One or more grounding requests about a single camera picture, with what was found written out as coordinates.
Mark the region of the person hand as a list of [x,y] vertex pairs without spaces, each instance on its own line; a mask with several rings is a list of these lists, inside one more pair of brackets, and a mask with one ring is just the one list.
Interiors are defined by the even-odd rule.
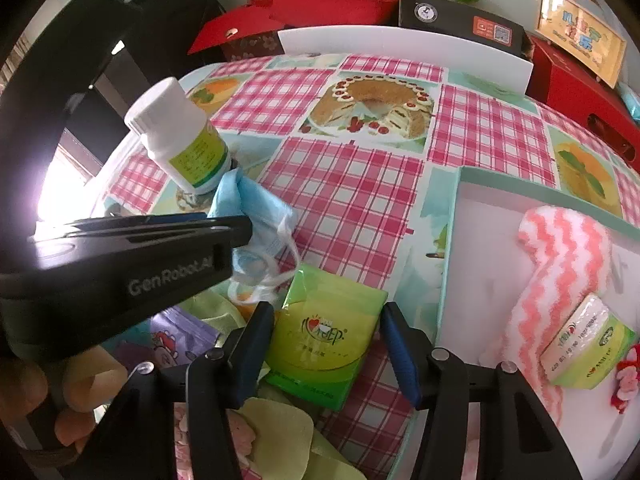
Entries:
[[12,354],[2,356],[1,423],[14,427],[52,396],[55,441],[80,452],[96,428],[93,411],[113,400],[127,378],[126,367],[100,346],[70,358],[60,377]]

